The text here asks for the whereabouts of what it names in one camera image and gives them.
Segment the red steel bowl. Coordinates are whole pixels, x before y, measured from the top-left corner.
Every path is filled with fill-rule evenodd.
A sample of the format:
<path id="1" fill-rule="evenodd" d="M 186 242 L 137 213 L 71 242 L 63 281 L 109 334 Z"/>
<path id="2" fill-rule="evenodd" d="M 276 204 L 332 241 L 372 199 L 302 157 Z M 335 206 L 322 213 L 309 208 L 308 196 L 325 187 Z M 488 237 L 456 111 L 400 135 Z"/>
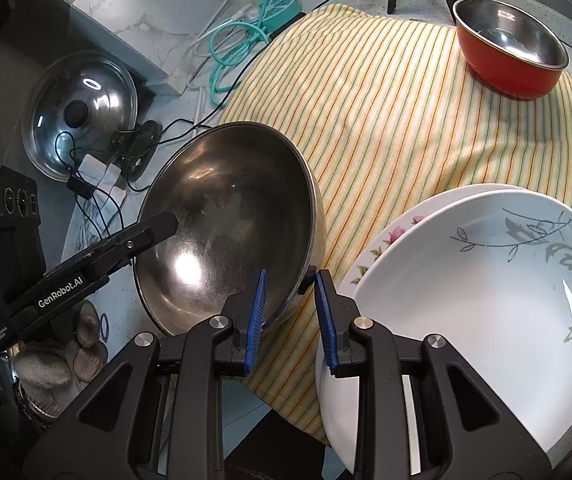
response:
<path id="1" fill-rule="evenodd" d="M 517 6 L 498 0 L 457 0 L 452 13 L 468 65 L 507 96 L 545 96 L 569 64 L 568 52 L 554 32 Z"/>

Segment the pink floral white plate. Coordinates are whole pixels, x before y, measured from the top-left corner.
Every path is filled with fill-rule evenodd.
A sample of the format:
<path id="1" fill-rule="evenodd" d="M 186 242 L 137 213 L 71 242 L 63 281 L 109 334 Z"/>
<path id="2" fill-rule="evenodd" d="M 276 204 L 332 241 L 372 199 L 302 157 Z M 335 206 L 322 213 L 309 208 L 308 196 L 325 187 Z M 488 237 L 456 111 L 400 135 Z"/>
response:
<path id="1" fill-rule="evenodd" d="M 509 190 L 510 188 L 516 188 L 516 185 L 503 183 L 469 184 L 431 196 L 427 200 L 423 200 L 409 208 L 408 211 L 405 211 L 404 214 L 401 214 L 389 226 L 386 226 L 385 229 L 377 234 L 363 252 L 359 254 L 359 257 L 352 263 L 352 266 L 350 266 L 342 282 L 337 287 L 338 292 L 344 296 L 352 296 L 357 284 L 364 278 L 367 271 L 374 266 L 374 263 L 403 234 L 411 231 L 421 220 L 446 206 L 454 204 L 457 200 L 464 200 L 466 197 L 484 192 Z"/>

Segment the knitted glove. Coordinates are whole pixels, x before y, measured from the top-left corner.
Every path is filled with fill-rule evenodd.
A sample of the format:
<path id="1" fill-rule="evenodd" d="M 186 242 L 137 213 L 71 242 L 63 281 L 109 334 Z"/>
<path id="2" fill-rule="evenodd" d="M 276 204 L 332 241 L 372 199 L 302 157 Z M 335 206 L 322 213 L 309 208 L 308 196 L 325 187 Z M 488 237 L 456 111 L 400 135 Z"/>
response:
<path id="1" fill-rule="evenodd" d="M 44 422 L 58 418 L 108 361 L 95 306 L 84 300 L 70 313 L 74 328 L 65 344 L 28 344 L 13 358 L 24 403 Z"/>

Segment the grey leaf white plate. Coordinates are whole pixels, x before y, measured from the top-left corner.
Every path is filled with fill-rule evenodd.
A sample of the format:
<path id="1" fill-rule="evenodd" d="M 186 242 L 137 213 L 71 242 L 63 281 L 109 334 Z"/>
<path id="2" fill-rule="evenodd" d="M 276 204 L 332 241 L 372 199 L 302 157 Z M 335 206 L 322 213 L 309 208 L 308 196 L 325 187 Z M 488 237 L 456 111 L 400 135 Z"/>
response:
<path id="1" fill-rule="evenodd" d="M 347 297 L 393 334 L 446 337 L 546 453 L 545 479 L 572 479 L 571 208 L 522 188 L 464 198 L 403 234 Z M 353 476 L 359 381 L 324 361 L 317 388 Z M 407 426 L 419 479 L 413 414 Z"/>

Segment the striped yellow towel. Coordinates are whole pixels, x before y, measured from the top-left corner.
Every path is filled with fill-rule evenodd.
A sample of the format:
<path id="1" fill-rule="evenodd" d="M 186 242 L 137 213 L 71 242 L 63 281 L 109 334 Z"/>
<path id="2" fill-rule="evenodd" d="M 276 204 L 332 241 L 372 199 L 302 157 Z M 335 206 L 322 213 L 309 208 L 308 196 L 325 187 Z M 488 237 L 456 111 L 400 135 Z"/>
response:
<path id="1" fill-rule="evenodd" d="M 299 148 L 322 194 L 324 264 L 348 288 L 400 236 L 401 214 L 450 188 L 512 184 L 572 208 L 572 75 L 540 99 L 503 96 L 451 26 L 325 6 L 272 42 L 222 118 Z"/>

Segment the teal round power strip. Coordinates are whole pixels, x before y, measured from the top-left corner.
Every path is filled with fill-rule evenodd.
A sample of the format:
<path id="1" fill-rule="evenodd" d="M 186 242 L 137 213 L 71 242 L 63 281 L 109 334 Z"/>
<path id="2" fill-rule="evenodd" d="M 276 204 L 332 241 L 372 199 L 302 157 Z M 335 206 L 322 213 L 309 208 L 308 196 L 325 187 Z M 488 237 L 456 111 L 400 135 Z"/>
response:
<path id="1" fill-rule="evenodd" d="M 261 25 L 267 34 L 275 32 L 302 11 L 299 0 L 269 0 L 261 19 Z"/>

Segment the steel pot lid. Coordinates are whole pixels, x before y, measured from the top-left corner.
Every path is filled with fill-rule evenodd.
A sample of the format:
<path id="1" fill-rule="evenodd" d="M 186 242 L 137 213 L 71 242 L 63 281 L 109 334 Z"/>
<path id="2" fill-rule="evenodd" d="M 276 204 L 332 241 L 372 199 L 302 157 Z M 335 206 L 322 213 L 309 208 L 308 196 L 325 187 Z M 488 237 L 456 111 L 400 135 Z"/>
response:
<path id="1" fill-rule="evenodd" d="M 85 155 L 106 156 L 112 136 L 135 127 L 137 112 L 125 64 L 100 51 L 73 52 L 48 66 L 28 96 L 24 151 L 44 176 L 64 182 Z"/>

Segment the large steel bowl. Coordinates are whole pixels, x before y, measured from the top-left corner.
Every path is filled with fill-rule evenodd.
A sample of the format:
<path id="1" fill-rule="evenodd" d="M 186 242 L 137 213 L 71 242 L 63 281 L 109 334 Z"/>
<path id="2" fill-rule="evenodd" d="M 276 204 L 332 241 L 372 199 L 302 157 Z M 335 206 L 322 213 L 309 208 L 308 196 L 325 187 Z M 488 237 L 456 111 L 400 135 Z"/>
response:
<path id="1" fill-rule="evenodd" d="M 303 303 L 303 282 L 326 248 L 322 192 L 287 136 L 258 122 L 200 134 L 156 175 L 139 217 L 168 211 L 176 233 L 139 255 L 138 294 L 167 335 L 220 313 L 249 274 L 267 273 L 263 325 L 272 330 Z"/>

